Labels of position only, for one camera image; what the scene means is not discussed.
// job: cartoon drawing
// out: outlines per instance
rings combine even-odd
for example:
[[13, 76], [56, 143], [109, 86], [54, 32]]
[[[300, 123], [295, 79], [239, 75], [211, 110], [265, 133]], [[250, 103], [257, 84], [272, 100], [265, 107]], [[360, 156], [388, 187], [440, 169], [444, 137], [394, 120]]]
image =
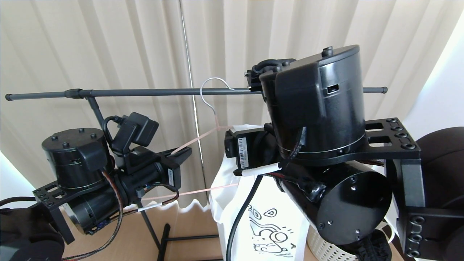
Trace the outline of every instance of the cartoon drawing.
[[[287, 227], [278, 227], [274, 224], [260, 224], [258, 220], [262, 219], [261, 214], [254, 209], [251, 205], [248, 205], [250, 212], [250, 226], [253, 231], [252, 239], [254, 250], [258, 252], [273, 253], [277, 256], [293, 257], [293, 254], [289, 252], [288, 248], [293, 249], [296, 247], [293, 243], [286, 242], [288, 235], [293, 232], [291, 229], [285, 230]], [[264, 216], [273, 218], [277, 215], [276, 209], [270, 209], [266, 211]]]

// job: horizontal rod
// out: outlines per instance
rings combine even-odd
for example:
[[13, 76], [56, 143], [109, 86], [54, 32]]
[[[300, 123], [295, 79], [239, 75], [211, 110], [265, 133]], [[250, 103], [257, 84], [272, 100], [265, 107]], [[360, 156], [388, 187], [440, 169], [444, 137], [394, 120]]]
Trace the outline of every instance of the horizontal rod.
[[[386, 93], [386, 87], [367, 87], [365, 93]], [[251, 92], [248, 88], [236, 88], [234, 91], [226, 88], [204, 89], [203, 95], [240, 95], [261, 94], [260, 91]], [[88, 98], [88, 97], [117, 97], [117, 96], [179, 96], [200, 95], [200, 89], [128, 89], [128, 90], [80, 90], [38, 92], [23, 94], [7, 94], [8, 101], [44, 99], [44, 98]]]
[[219, 235], [196, 235], [196, 236], [183, 236], [183, 237], [169, 237], [165, 238], [166, 241], [179, 241], [179, 240], [193, 240], [193, 239], [204, 239], [204, 238], [216, 238]]

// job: perforated plastic basket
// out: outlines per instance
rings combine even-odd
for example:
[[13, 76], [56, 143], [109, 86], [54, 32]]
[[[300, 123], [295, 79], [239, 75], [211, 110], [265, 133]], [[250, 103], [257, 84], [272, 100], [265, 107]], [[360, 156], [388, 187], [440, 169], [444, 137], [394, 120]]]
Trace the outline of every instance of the perforated plastic basket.
[[309, 228], [307, 243], [319, 261], [355, 261], [358, 258], [321, 238], [316, 229]]

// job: beige curtain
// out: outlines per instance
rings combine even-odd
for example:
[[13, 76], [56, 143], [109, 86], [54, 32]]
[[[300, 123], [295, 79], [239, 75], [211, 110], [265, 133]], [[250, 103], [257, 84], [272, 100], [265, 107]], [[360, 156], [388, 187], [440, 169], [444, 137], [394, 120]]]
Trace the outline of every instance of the beige curtain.
[[[408, 113], [464, 8], [447, 0], [117, 0], [2, 1], [1, 92], [199, 88], [209, 77], [244, 87], [243, 73], [268, 58], [304, 58], [324, 47], [358, 44], [366, 118]], [[220, 82], [208, 88], [220, 88]], [[154, 151], [179, 146], [214, 126], [199, 97], [98, 98], [104, 116], [133, 111], [160, 123]], [[206, 97], [221, 125], [263, 124], [260, 95]], [[55, 178], [41, 142], [54, 132], [98, 127], [85, 100], [42, 99], [1, 105], [1, 151], [35, 186]], [[182, 189], [209, 187], [224, 133], [193, 144]], [[152, 196], [165, 191], [155, 191]], [[206, 195], [181, 198], [182, 205]]]

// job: hanger bar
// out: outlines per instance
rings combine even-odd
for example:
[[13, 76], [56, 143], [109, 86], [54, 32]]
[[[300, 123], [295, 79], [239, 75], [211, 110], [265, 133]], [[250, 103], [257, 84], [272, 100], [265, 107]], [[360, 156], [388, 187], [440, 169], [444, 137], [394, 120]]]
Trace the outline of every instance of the hanger bar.
[[[386, 87], [366, 87], [365, 93], [386, 93]], [[203, 95], [241, 95], [261, 94], [260, 91], [251, 92], [249, 88], [236, 88], [231, 91], [226, 88], [208, 88], [203, 90]], [[126, 89], [126, 90], [82, 90], [70, 89], [66, 91], [37, 92], [22, 94], [7, 94], [8, 101], [44, 99], [44, 98], [92, 98], [92, 97], [117, 97], [117, 96], [177, 96], [200, 95], [200, 89]]]

